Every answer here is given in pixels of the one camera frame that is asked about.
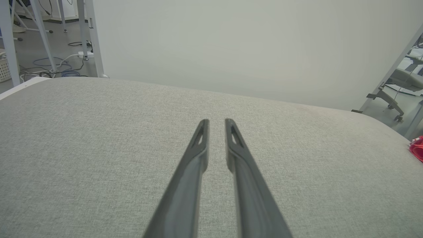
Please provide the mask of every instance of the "chair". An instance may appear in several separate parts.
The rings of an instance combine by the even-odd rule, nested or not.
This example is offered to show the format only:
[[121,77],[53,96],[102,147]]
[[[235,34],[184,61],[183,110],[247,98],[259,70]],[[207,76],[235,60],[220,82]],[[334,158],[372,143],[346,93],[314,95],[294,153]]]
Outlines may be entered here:
[[394,73],[389,77],[389,79],[385,82],[385,84],[379,87],[379,91],[377,92],[377,94],[367,95],[367,98],[372,98],[374,100],[375,98],[380,97],[384,101],[389,103],[389,109],[395,108],[400,113],[397,117],[395,117],[395,120],[400,122],[403,119],[402,116],[404,115],[404,112],[398,106],[398,103],[391,96],[389,96],[383,91],[383,88],[386,84],[395,84],[402,88],[416,92],[423,90],[423,77],[418,74],[412,73],[411,71],[409,72],[404,69],[397,68],[395,69]]

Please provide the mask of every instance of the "chair caster wheel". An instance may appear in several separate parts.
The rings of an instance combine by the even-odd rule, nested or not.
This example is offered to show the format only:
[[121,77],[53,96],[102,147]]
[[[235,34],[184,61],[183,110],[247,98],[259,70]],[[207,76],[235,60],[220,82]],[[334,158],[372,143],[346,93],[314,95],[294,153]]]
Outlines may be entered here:
[[394,118],[394,121],[402,122],[402,116],[398,115]]

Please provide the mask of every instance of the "white cord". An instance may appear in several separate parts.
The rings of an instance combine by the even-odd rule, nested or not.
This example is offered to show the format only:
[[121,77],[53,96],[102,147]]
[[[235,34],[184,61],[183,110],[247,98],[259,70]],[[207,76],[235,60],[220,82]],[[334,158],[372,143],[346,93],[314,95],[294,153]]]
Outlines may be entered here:
[[[58,69],[58,68],[62,67],[63,62],[65,62],[65,61],[66,61],[67,59],[69,59],[70,57],[72,57],[72,56],[77,56],[77,55],[78,55],[78,54],[75,54],[75,55],[69,55],[69,56],[68,56],[68,57],[66,57],[64,60],[62,60],[62,61],[60,62],[60,64],[59,64],[59,66],[57,66],[56,68]],[[48,71],[46,71],[46,70],[41,70],[41,71],[36,71],[36,72],[26,72],[26,71],[22,71],[22,72],[24,72],[24,74],[19,75],[19,78],[20,78],[23,82],[25,82],[25,79],[23,78],[23,76],[24,76],[24,75],[35,75],[35,76],[40,76],[40,73],[41,73],[41,72],[53,73],[52,77],[56,77],[56,74],[53,72],[53,69],[48,70]]]

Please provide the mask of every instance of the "fabric-covered table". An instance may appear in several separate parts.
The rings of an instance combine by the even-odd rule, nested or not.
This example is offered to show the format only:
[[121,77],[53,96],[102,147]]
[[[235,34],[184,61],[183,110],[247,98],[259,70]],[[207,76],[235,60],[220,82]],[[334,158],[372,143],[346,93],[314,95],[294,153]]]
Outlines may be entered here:
[[0,237],[140,237],[200,120],[199,237],[236,237],[224,119],[295,238],[420,237],[423,164],[383,123],[328,108],[67,77],[0,100]]

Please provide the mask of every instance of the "chair base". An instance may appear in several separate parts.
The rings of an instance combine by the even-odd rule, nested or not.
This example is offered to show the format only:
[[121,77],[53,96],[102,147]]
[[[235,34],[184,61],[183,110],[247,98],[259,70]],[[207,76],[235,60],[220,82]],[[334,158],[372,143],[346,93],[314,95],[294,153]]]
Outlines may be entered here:
[[404,112],[401,110],[401,108],[398,106],[398,103],[387,93],[383,91],[383,87],[377,92],[377,94],[368,94],[367,98],[375,99],[377,97],[382,98],[385,102],[389,103],[388,108],[389,109],[396,109],[399,112],[399,116],[395,118],[395,120],[401,121],[402,116],[404,115]]

